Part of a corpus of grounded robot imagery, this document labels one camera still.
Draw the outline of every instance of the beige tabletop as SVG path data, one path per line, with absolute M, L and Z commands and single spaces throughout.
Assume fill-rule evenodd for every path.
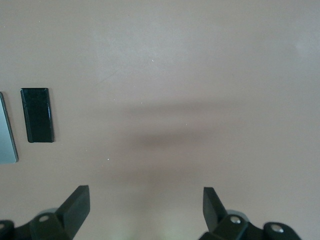
M 259 228 L 320 236 L 320 2 L 2 0 L 0 92 L 20 226 L 89 185 L 76 240 L 197 240 L 203 187 Z M 20 88 L 49 88 L 29 143 Z

